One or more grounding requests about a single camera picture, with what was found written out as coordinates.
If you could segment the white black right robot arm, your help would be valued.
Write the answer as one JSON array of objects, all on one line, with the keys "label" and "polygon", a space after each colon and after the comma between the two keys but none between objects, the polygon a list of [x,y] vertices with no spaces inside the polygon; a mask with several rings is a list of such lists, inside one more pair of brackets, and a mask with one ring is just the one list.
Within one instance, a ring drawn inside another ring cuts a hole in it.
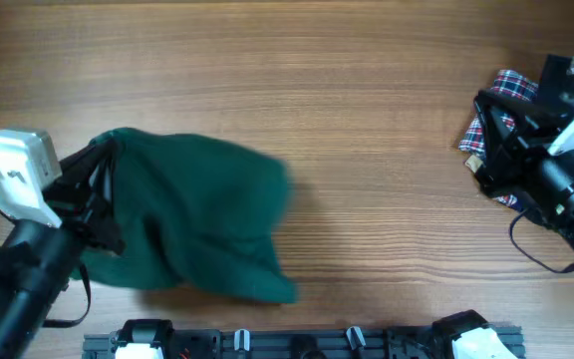
[{"label": "white black right robot arm", "polygon": [[[559,233],[574,250],[574,100],[532,102],[481,90],[473,100],[484,156],[481,191],[514,195],[520,216]],[[574,272],[574,263],[563,268]]]}]

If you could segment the green cloth bag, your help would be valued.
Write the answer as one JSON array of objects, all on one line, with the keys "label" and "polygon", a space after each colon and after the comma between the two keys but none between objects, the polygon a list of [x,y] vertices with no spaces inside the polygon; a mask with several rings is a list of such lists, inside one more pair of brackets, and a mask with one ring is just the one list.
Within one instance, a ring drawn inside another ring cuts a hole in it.
[{"label": "green cloth bag", "polygon": [[292,194],[291,174],[276,158],[195,134],[106,131],[114,142],[112,206],[126,248],[90,249],[91,280],[138,290],[188,284],[261,302],[296,302],[272,242]]}]

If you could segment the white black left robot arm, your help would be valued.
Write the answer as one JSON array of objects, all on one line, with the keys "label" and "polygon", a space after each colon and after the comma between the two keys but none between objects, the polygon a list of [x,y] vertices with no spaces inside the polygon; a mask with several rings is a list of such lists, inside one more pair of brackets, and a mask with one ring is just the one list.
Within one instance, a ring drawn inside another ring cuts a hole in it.
[{"label": "white black left robot arm", "polygon": [[62,175],[42,192],[59,224],[9,217],[14,228],[0,246],[0,358],[20,357],[42,327],[78,325],[48,313],[73,271],[90,281],[82,261],[86,249],[124,252],[112,209],[116,152],[116,143],[108,141],[61,160]]}]

